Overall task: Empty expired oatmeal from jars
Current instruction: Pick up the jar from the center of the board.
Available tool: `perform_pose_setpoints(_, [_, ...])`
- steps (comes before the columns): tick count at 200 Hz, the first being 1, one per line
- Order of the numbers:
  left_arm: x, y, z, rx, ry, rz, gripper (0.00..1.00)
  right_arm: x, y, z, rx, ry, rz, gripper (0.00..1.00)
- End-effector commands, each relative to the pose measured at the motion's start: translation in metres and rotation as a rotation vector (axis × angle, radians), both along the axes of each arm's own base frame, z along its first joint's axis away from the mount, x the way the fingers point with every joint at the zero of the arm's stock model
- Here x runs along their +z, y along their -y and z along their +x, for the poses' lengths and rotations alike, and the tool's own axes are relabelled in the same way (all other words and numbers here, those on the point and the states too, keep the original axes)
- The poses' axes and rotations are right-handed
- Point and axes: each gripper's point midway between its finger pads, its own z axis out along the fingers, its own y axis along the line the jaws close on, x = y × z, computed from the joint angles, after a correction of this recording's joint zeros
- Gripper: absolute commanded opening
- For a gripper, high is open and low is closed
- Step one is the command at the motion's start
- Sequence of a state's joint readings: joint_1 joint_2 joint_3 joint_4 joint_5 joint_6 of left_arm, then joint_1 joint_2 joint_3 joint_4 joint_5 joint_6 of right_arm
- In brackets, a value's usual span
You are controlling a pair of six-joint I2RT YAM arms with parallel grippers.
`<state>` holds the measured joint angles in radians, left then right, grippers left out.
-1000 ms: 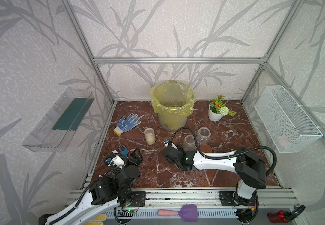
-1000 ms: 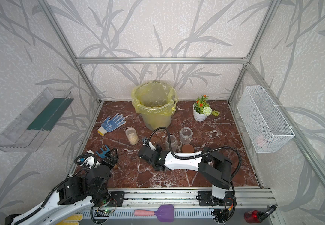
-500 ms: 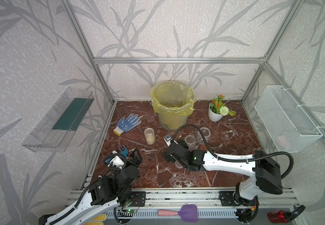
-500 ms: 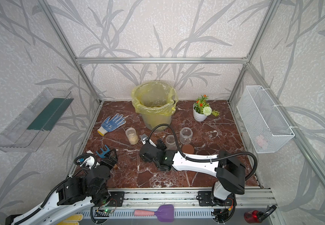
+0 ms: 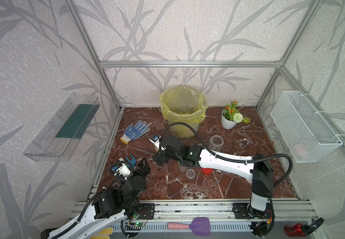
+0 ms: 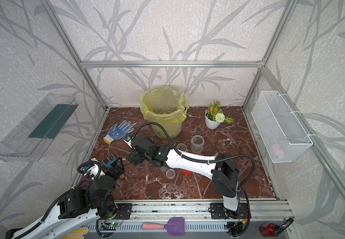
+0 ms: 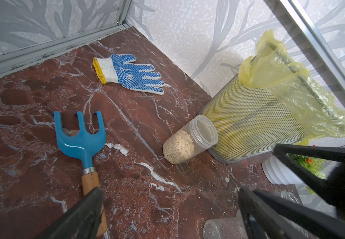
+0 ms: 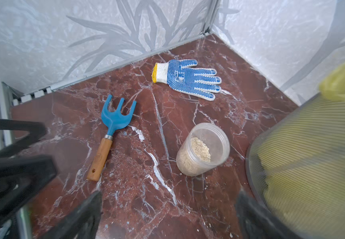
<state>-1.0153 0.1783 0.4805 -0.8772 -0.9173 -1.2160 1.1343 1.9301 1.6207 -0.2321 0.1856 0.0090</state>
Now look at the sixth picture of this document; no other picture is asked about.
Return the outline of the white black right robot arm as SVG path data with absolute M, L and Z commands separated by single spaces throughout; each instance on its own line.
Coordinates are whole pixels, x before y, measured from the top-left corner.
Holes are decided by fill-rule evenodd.
M 127 133 L 123 140 L 131 147 L 127 160 L 133 165 L 147 161 L 150 166 L 157 168 L 172 168 L 191 171 L 210 179 L 216 191 L 222 195 L 223 203 L 220 209 L 213 209 L 215 218 L 237 219 L 243 212 L 240 208 L 241 196 L 246 195 L 243 186 L 252 178 L 255 169 L 255 159 L 247 154 L 226 156 L 202 156 L 178 150 L 168 134 L 165 135 L 169 144 L 156 145 L 146 136 Z M 240 171 L 233 159 L 246 158 L 252 164 L 251 171 L 243 180 L 239 180 Z

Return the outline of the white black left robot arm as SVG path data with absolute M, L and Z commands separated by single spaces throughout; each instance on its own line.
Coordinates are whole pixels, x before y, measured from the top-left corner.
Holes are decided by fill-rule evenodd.
M 94 160 L 84 162 L 77 172 L 84 180 L 59 196 L 46 213 L 31 225 L 9 230 L 7 239 L 55 239 L 90 221 L 115 217 L 119 209 L 112 191 L 115 181 L 124 173 L 122 158 L 103 164 Z

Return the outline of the brown-lidded oatmeal jar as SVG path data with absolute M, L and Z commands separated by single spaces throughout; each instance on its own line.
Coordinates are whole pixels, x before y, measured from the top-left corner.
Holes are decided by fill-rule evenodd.
M 194 154 L 200 154 L 203 152 L 205 140 L 201 135 L 195 135 L 190 142 L 190 149 Z

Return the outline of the clear plastic jar lid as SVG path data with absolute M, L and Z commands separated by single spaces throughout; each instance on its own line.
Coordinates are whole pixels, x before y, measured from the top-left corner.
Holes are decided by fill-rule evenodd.
M 174 179 L 175 176 L 176 176 L 176 173 L 175 173 L 175 170 L 174 170 L 174 169 L 168 169 L 168 170 L 166 171 L 166 177 L 167 177 L 168 179 Z

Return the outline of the red-lidded oatmeal jar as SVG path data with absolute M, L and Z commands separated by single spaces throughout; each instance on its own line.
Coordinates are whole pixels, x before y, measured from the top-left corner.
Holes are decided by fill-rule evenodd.
M 188 148 L 187 146 L 184 144 L 184 143 L 179 143 L 176 145 L 176 148 L 180 151 L 183 151 L 183 152 L 188 152 Z

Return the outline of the red jar lid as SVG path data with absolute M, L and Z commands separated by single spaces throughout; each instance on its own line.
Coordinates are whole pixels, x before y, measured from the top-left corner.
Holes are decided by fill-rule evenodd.
M 191 171 L 184 170 L 184 169 L 182 169 L 181 171 L 182 171 L 182 173 L 185 174 L 185 175 L 192 175 L 192 172 L 191 172 Z

